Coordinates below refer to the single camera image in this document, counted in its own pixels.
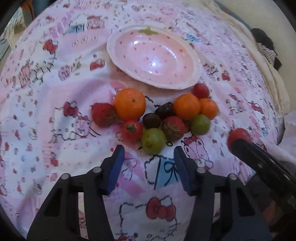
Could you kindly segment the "red cherry tomato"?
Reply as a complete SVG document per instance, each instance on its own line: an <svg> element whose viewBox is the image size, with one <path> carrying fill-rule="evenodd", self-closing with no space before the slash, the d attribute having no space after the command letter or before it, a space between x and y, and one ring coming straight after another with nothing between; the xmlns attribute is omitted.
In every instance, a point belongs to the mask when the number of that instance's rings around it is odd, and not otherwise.
<svg viewBox="0 0 296 241"><path fill-rule="evenodd" d="M239 139L243 139L249 143L252 142L252 138L250 136L250 134L247 132L247 130L243 129L243 128L237 128L235 130L232 130L229 133L229 136L227 138L227 147L229 149L229 151L231 152L232 148L232 144Z"/></svg>
<svg viewBox="0 0 296 241"><path fill-rule="evenodd" d="M210 91L208 87L203 83L197 83L193 88L193 94L198 98L208 98L210 95Z"/></svg>

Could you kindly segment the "green grape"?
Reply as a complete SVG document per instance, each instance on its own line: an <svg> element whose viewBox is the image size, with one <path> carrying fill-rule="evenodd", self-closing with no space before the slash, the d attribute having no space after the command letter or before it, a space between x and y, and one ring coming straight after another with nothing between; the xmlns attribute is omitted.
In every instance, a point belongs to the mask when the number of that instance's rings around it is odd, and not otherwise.
<svg viewBox="0 0 296 241"><path fill-rule="evenodd" d="M144 131L140 142L146 154L155 155L165 147L166 136L159 128L150 128Z"/></svg>
<svg viewBox="0 0 296 241"><path fill-rule="evenodd" d="M200 114L191 121L191 132L194 135L203 136L210 130L211 121L203 114Z"/></svg>

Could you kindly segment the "small orange mandarin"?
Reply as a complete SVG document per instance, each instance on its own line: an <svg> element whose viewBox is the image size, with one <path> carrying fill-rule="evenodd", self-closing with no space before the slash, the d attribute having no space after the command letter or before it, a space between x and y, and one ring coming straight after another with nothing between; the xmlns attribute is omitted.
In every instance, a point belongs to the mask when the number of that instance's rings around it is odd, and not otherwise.
<svg viewBox="0 0 296 241"><path fill-rule="evenodd" d="M216 102L209 98L199 99L200 114L205 115L209 120L213 120L219 113Z"/></svg>

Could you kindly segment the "cherry tomato with stem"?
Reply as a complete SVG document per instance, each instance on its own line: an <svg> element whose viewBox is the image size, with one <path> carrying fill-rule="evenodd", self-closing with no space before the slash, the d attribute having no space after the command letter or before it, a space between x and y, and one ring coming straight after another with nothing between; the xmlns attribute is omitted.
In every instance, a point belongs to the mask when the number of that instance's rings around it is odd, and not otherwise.
<svg viewBox="0 0 296 241"><path fill-rule="evenodd" d="M142 123L137 120L127 120L120 126L124 141L139 141L144 132Z"/></svg>

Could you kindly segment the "strawberry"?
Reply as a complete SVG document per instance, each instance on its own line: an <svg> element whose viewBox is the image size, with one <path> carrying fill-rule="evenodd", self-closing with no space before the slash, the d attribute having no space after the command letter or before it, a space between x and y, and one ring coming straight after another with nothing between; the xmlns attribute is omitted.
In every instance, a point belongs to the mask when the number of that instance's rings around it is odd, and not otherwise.
<svg viewBox="0 0 296 241"><path fill-rule="evenodd" d="M91 106L93 122L100 128L107 128L116 121L116 111L109 103L95 103Z"/></svg>
<svg viewBox="0 0 296 241"><path fill-rule="evenodd" d="M180 140L186 130L183 120L178 116L169 116L162 121L162 131L169 142Z"/></svg>

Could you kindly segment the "green grape front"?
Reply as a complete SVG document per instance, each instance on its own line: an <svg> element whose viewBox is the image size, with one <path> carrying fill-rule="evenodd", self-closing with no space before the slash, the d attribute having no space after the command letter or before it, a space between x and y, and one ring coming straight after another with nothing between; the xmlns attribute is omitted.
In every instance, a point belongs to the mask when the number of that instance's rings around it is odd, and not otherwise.
<svg viewBox="0 0 296 241"><path fill-rule="evenodd" d="M150 128L144 131L140 142L146 154L155 155L165 147L166 136L159 128Z"/></svg>

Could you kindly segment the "large orange mandarin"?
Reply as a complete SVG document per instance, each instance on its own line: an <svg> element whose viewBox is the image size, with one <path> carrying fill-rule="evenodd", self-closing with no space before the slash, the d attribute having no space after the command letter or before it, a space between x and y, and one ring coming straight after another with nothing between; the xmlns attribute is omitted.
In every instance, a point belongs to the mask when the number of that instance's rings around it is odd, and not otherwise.
<svg viewBox="0 0 296 241"><path fill-rule="evenodd" d="M146 110L144 95L134 88L119 91L113 100L116 115L122 121L138 120Z"/></svg>

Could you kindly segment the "cream blanket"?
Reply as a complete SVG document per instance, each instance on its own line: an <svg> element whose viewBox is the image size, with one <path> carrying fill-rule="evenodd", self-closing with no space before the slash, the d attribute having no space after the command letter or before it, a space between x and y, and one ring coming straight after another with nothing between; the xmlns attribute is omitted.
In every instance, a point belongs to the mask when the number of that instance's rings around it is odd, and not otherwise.
<svg viewBox="0 0 296 241"><path fill-rule="evenodd" d="M273 100L276 117L279 121L283 121L284 116L290 112L290 98L280 74L267 61L266 57L259 52L255 38L246 25L224 12L215 1L209 2L209 8L226 21L241 42L245 44L258 66L269 95Z"/></svg>

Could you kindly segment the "dark grape upper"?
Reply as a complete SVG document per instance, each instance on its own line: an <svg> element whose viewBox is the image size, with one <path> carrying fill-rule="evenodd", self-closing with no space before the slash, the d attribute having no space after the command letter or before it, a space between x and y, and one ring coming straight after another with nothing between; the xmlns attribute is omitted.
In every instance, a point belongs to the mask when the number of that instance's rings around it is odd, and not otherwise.
<svg viewBox="0 0 296 241"><path fill-rule="evenodd" d="M167 102L162 106L158 107L154 112L161 120L170 116L175 116L174 106L171 102Z"/></svg>

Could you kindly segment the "dark grape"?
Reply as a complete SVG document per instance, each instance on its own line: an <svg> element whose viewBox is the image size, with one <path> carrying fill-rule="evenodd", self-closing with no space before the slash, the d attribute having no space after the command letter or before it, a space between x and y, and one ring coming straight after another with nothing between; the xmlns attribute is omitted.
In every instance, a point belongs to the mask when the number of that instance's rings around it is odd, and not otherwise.
<svg viewBox="0 0 296 241"><path fill-rule="evenodd" d="M171 102L167 102L162 106L158 107L154 112L161 120L170 116L175 116L174 106Z"/></svg>
<svg viewBox="0 0 296 241"><path fill-rule="evenodd" d="M155 113L147 113L143 116L142 123L146 129L159 128L161 119Z"/></svg>

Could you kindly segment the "dark grape lower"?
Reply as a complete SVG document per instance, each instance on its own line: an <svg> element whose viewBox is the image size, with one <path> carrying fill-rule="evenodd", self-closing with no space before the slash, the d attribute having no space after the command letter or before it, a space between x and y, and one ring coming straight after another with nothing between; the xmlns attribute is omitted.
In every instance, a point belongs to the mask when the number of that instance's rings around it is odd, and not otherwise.
<svg viewBox="0 0 296 241"><path fill-rule="evenodd" d="M161 119L155 113L147 113L143 116L142 123L146 129L159 128Z"/></svg>

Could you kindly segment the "black clothing pile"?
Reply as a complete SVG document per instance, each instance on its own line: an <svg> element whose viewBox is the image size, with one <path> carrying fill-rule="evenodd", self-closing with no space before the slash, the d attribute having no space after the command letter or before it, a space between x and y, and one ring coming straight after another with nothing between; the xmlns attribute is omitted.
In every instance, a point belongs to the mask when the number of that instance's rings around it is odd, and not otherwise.
<svg viewBox="0 0 296 241"><path fill-rule="evenodd" d="M269 64L271 64L275 70L279 70L279 68L282 66L282 63L278 59L273 41L270 39L270 37L259 28L251 29L251 33L256 41L259 52L267 59Z"/></svg>

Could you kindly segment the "Hello Kitty pink bedsheet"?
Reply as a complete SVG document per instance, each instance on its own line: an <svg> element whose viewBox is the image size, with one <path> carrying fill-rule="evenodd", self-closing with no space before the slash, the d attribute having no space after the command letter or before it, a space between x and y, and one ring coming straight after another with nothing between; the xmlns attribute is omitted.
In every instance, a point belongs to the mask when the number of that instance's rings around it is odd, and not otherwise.
<svg viewBox="0 0 296 241"><path fill-rule="evenodd" d="M276 144L269 65L212 1L56 1L25 30L1 73L1 206L20 232L59 178L125 158L104 205L114 240L183 240L194 205L173 159L254 171L228 134Z"/></svg>

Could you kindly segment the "pink strawberry-pattern plate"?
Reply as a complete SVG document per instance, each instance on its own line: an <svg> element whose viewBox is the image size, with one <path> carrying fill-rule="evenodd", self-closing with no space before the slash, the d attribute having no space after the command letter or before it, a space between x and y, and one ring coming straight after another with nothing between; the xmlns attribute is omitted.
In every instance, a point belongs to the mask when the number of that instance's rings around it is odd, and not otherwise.
<svg viewBox="0 0 296 241"><path fill-rule="evenodd" d="M130 25L109 37L111 61L131 78L161 89L183 90L202 75L197 52L178 35L154 25Z"/></svg>

